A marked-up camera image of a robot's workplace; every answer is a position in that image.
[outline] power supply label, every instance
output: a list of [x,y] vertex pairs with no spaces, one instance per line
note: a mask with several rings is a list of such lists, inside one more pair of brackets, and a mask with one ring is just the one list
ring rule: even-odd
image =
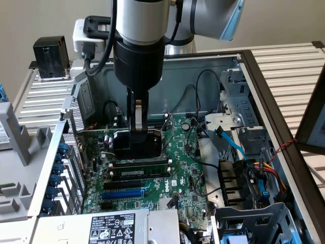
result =
[[134,244],[135,213],[92,217],[89,244]]

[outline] red cable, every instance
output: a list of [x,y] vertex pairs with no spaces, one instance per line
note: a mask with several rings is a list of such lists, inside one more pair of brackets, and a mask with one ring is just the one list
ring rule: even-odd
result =
[[296,142],[296,139],[290,140],[287,143],[282,144],[282,146],[280,146],[276,151],[275,154],[273,155],[273,157],[270,159],[269,164],[275,159],[275,156],[278,154],[278,152],[280,152],[281,150],[285,149],[287,146],[290,146],[291,144],[293,144],[294,142]]

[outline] gray plastic part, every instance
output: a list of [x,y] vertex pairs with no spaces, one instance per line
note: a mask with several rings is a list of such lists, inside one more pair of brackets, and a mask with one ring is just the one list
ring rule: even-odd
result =
[[1,187],[0,186],[0,190],[2,191],[3,195],[5,197],[12,197],[12,196],[17,196],[20,192],[20,183],[17,182],[15,184],[13,184],[12,187]]
[[27,152],[32,155],[28,165],[22,164],[19,154],[14,150],[0,150],[0,223],[27,219],[48,143],[52,137],[49,127],[39,128],[36,136],[26,133],[26,128],[22,127],[20,138],[24,138],[22,141],[27,147]]
[[19,199],[20,199],[21,203],[24,205],[24,208],[26,210],[29,209],[29,206],[30,206],[31,200],[33,198],[35,189],[36,189],[36,184],[34,185],[34,189],[33,189],[32,193],[29,193],[29,191],[28,191],[28,189],[27,189],[27,187],[25,185],[23,185],[22,188],[21,188],[21,191],[20,191],[20,194],[19,194]]
[[0,121],[7,132],[13,150],[19,155],[21,163],[27,166],[30,161],[28,152],[30,138],[26,129],[22,128],[19,131],[19,124],[11,103],[0,103]]
[[36,138],[42,148],[48,147],[52,139],[52,132],[50,127],[39,127],[36,132]]
[[19,205],[15,199],[0,202],[0,215],[11,214],[19,211]]

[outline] black pcie slot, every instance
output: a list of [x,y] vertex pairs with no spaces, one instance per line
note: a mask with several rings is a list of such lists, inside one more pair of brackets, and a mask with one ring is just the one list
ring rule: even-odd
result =
[[141,188],[142,182],[140,180],[108,182],[103,185],[104,190],[120,190],[129,188]]

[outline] white label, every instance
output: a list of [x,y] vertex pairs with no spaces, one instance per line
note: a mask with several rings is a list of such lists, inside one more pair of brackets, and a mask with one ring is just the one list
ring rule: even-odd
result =
[[0,144],[9,143],[9,137],[7,136],[7,132],[0,122]]
[[122,172],[122,176],[127,176],[127,175],[143,175],[144,171],[131,171],[131,172]]
[[134,221],[133,220],[124,220],[123,225],[133,225]]
[[165,181],[165,192],[169,192],[169,182],[168,182],[168,180]]

